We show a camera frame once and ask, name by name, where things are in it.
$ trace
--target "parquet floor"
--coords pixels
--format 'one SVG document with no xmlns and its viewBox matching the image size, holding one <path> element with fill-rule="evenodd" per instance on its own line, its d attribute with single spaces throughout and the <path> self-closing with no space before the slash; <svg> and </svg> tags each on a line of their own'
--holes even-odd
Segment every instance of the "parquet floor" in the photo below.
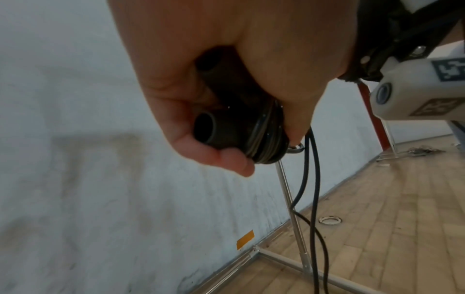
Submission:
<svg viewBox="0 0 465 294">
<path fill-rule="evenodd" d="M 318 224 L 330 272 L 388 294 L 465 294 L 465 154 L 452 136 L 400 145 L 430 145 L 442 154 L 371 163 L 320 201 Z M 309 228 L 302 223 L 308 246 Z M 269 250 L 299 260 L 291 228 L 266 242 Z M 318 246 L 319 268 L 323 254 Z M 331 293 L 344 293 L 331 287 Z M 310 294 L 298 272 L 258 259 L 222 294 Z"/>
</svg>

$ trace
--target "round floor vent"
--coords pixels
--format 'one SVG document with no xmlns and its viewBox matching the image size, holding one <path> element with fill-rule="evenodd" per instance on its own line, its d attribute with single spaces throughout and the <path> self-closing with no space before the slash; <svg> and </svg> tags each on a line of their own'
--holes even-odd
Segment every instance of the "round floor vent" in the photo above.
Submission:
<svg viewBox="0 0 465 294">
<path fill-rule="evenodd" d="M 342 219 L 340 217 L 328 216 L 328 217 L 321 217 L 318 220 L 318 222 L 320 224 L 334 226 L 334 225 L 339 225 L 342 222 Z"/>
</svg>

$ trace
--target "orange sticker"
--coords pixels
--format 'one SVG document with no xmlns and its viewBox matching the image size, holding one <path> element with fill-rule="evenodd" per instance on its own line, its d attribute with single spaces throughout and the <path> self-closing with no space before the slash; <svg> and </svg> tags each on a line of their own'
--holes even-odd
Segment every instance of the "orange sticker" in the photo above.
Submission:
<svg viewBox="0 0 465 294">
<path fill-rule="evenodd" d="M 237 243 L 236 243 L 237 250 L 244 247 L 244 245 L 247 244 L 250 240 L 252 240 L 253 237 L 255 237 L 255 235 L 253 234 L 253 230 L 251 230 L 250 232 L 245 234 L 244 237 L 237 240 Z"/>
</svg>

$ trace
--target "silver rod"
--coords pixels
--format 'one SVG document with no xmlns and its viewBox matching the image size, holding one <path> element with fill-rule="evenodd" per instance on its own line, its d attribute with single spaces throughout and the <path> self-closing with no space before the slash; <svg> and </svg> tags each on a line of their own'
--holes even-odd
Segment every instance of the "silver rod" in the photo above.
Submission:
<svg viewBox="0 0 465 294">
<path fill-rule="evenodd" d="M 391 150 L 392 153 L 397 157 L 397 147 L 396 147 L 396 142 L 394 142 L 394 138 L 391 135 L 391 129 L 389 128 L 389 125 L 386 121 L 381 120 L 383 123 L 384 131 L 386 132 L 387 139 L 389 140 L 389 145 L 391 145 Z"/>
<path fill-rule="evenodd" d="M 292 228 L 294 229 L 294 236 L 297 242 L 297 247 L 299 248 L 300 258 L 302 259 L 302 264 L 304 265 L 305 272 L 309 274 L 311 271 L 310 255 L 307 251 L 307 247 L 305 246 L 305 241 L 302 235 L 300 224 L 297 220 L 297 217 L 295 216 L 294 213 L 292 213 L 292 210 L 291 210 L 292 195 L 291 195 L 291 190 L 289 189 L 289 184 L 287 182 L 286 173 L 284 172 L 284 167 L 282 165 L 281 160 L 278 161 L 275 164 L 275 166 L 276 166 L 276 171 L 278 172 L 279 183 L 281 184 L 282 193 L 284 194 L 284 199 L 286 200 L 286 206 L 289 212 L 289 217 L 291 218 Z"/>
<path fill-rule="evenodd" d="M 281 256 L 279 254 L 273 253 L 269 250 L 266 250 L 260 247 L 255 247 L 255 249 L 258 250 L 258 253 L 260 256 L 266 257 L 272 261 L 278 262 L 280 264 L 283 264 L 285 266 L 288 266 L 295 270 L 303 272 L 302 264 L 295 260 Z M 323 279 L 322 271 L 318 271 L 318 277 L 320 279 Z M 333 275 L 328 275 L 328 283 L 336 287 L 339 287 L 341 289 L 347 290 L 354 294 L 385 294 L 384 292 L 377 291 L 377 290 L 365 287 L 363 285 L 354 283 L 347 279 L 343 279 L 343 278 L 333 276 Z"/>
<path fill-rule="evenodd" d="M 203 292 L 194 292 L 196 294 L 214 294 L 217 293 L 221 288 L 223 288 L 231 279 L 233 279 L 243 268 L 247 267 L 247 265 L 254 261 L 255 258 L 258 256 L 258 251 L 253 249 L 250 253 L 244 255 L 241 260 L 229 269 L 224 275 L 222 275 L 218 282 L 214 284 L 210 289 L 203 291 Z"/>
</svg>

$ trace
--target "hand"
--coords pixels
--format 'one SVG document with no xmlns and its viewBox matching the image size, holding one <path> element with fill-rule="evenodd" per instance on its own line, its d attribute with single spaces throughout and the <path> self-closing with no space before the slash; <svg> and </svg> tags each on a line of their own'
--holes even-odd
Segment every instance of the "hand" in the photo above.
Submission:
<svg viewBox="0 0 465 294">
<path fill-rule="evenodd" d="M 250 176 L 251 159 L 192 137 L 198 111 L 217 103 L 194 60 L 235 46 L 256 81 L 279 99 L 297 145 L 327 83 L 345 72 L 357 27 L 357 0 L 109 0 L 147 103 L 182 156 Z"/>
</svg>

